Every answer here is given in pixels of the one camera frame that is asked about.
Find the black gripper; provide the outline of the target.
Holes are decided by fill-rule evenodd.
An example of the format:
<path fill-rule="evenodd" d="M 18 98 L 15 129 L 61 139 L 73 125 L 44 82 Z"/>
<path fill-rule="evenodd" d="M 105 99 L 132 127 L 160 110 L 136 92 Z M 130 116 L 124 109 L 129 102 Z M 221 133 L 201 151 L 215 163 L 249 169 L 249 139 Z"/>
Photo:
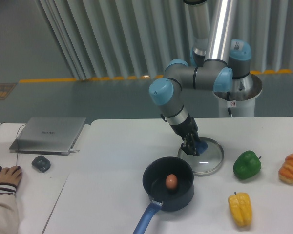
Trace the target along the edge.
<path fill-rule="evenodd" d="M 183 140 L 180 147 L 181 150 L 186 155 L 199 156 L 200 138 L 198 135 L 198 126 L 194 118 L 188 116 L 182 123 L 170 126 Z"/>

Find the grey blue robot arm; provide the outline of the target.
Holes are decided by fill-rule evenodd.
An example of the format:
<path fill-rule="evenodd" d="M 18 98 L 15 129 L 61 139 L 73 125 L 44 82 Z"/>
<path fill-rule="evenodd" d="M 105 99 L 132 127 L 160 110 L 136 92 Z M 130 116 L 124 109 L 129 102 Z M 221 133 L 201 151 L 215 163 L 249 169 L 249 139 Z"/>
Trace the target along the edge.
<path fill-rule="evenodd" d="M 162 119 L 181 137 L 181 150 L 187 155 L 199 156 L 207 144 L 199 138 L 198 126 L 180 99 L 182 89 L 227 93 L 235 79 L 250 73 L 250 45 L 232 39 L 237 5 L 236 0 L 217 1 L 201 65 L 189 66 L 184 60 L 174 59 L 166 67 L 163 78 L 149 87 Z"/>

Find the striped cream sleeve forearm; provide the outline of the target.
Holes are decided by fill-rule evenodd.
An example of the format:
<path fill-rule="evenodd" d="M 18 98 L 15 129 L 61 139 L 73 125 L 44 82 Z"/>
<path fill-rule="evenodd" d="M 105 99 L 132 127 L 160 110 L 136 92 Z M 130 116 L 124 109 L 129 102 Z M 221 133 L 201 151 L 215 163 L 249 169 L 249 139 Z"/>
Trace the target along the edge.
<path fill-rule="evenodd" d="M 16 203 L 15 185 L 0 183 L 0 234 L 16 234 L 19 228 L 19 214 Z"/>

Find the person's hand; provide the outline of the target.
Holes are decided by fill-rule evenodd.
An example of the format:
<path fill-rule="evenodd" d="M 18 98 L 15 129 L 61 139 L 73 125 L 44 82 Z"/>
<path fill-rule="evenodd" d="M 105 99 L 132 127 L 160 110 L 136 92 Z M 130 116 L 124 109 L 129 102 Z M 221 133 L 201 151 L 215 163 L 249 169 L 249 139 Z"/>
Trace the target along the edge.
<path fill-rule="evenodd" d="M 0 172 L 0 185 L 13 185 L 16 188 L 22 179 L 22 168 L 20 166 L 5 167 Z"/>

